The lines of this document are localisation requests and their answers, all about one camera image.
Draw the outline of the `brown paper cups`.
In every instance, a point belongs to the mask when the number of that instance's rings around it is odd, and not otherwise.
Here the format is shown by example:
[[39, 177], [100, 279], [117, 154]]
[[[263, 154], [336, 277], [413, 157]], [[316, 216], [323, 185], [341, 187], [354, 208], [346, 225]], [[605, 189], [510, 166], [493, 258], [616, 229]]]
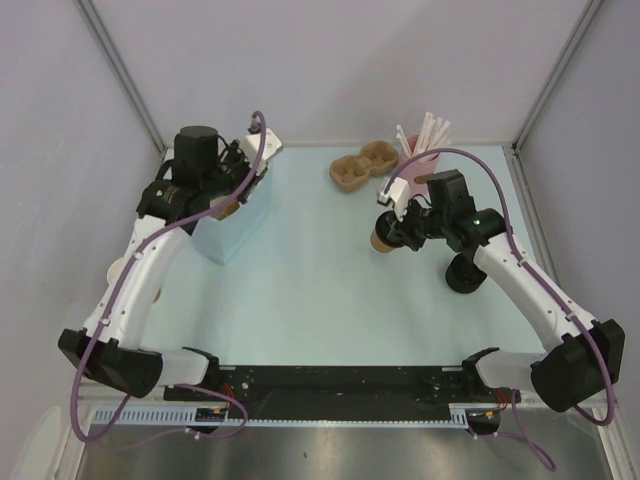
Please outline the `brown paper cups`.
[[[115, 261], [110, 265], [110, 267], [108, 268], [108, 270], [107, 270], [107, 274], [106, 274], [106, 278], [107, 278], [107, 284], [108, 284], [109, 286], [111, 286], [112, 284], [114, 284], [114, 283], [115, 283], [116, 278], [117, 278], [118, 274], [120, 273], [120, 270], [121, 270], [121, 267], [122, 267], [122, 264], [123, 264], [123, 263], [124, 263], [124, 258], [123, 258], [123, 257], [120, 257], [120, 258], [116, 259], [116, 260], [115, 260]], [[155, 296], [154, 296], [154, 298], [153, 298], [152, 302], [153, 302], [153, 303], [156, 303], [156, 302], [160, 299], [161, 294], [162, 294], [162, 289], [161, 289], [161, 288], [159, 288], [159, 289], [156, 291], [156, 294], [155, 294]]]

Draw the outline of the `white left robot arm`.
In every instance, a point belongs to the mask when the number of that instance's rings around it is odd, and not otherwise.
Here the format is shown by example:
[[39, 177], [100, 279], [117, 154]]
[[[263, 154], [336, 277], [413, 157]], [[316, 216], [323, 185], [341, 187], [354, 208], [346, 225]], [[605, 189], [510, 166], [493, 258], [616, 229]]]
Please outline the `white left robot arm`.
[[62, 331], [58, 348], [75, 367], [72, 394], [82, 379], [143, 398], [157, 387], [179, 397], [214, 397], [221, 387], [218, 358], [193, 347], [154, 349], [142, 343], [151, 308], [174, 257], [231, 205], [248, 202], [282, 148], [255, 120], [231, 142], [208, 126], [186, 126], [173, 157], [143, 190], [125, 254], [95, 310], [78, 330]]

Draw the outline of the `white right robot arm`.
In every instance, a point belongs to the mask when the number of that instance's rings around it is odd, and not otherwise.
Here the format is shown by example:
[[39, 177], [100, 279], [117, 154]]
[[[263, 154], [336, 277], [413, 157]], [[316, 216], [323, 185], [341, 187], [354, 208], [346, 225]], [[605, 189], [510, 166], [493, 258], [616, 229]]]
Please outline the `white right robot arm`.
[[454, 251], [445, 280], [458, 293], [476, 291], [492, 279], [532, 326], [541, 354], [488, 348], [471, 357], [461, 376], [463, 393], [484, 401], [498, 387], [536, 393], [552, 410], [565, 412], [616, 383], [625, 334], [615, 320], [599, 322], [579, 307], [540, 269], [507, 230], [505, 215], [477, 209], [461, 172], [449, 170], [427, 182], [420, 204], [400, 177], [378, 191], [386, 212], [372, 236], [389, 249], [417, 251], [442, 239]]

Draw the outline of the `single brown paper cup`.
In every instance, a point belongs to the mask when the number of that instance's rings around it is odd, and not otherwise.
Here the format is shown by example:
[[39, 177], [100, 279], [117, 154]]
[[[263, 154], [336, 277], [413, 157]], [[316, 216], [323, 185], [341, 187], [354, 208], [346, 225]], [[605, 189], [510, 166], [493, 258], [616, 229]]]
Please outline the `single brown paper cup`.
[[380, 254], [388, 254], [393, 250], [403, 247], [401, 243], [389, 239], [387, 235], [376, 230], [373, 230], [370, 235], [370, 245], [374, 251]]

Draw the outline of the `single black cup lid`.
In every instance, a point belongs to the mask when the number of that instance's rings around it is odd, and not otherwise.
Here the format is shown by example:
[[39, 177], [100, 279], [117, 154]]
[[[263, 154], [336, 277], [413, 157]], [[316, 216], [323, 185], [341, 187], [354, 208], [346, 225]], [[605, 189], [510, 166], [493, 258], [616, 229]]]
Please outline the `single black cup lid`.
[[378, 239], [388, 245], [399, 244], [396, 224], [398, 219], [395, 213], [390, 210], [381, 214], [375, 222], [374, 233]]

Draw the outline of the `light blue paper bag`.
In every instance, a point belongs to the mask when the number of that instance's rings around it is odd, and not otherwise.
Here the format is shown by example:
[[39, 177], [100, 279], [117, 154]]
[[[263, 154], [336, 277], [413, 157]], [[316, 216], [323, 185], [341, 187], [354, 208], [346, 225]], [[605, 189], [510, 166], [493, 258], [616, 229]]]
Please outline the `light blue paper bag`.
[[257, 231], [270, 212], [273, 199], [273, 173], [256, 186], [248, 201], [224, 219], [205, 217], [192, 235], [195, 249], [219, 265], [226, 265]]

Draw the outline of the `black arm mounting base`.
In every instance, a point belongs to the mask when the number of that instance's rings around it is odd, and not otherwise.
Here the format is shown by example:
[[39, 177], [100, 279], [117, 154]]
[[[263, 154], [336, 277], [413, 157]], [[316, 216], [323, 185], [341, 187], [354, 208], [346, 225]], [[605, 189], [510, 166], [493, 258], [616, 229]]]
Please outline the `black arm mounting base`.
[[486, 387], [465, 366], [215, 367], [196, 387], [167, 387], [164, 399], [211, 401], [213, 397], [202, 393], [202, 388], [229, 393], [240, 403], [234, 407], [248, 414], [275, 405], [296, 411], [336, 406], [359, 411], [398, 407], [406, 412], [424, 405], [461, 404], [467, 409], [500, 411], [511, 399], [509, 388]]

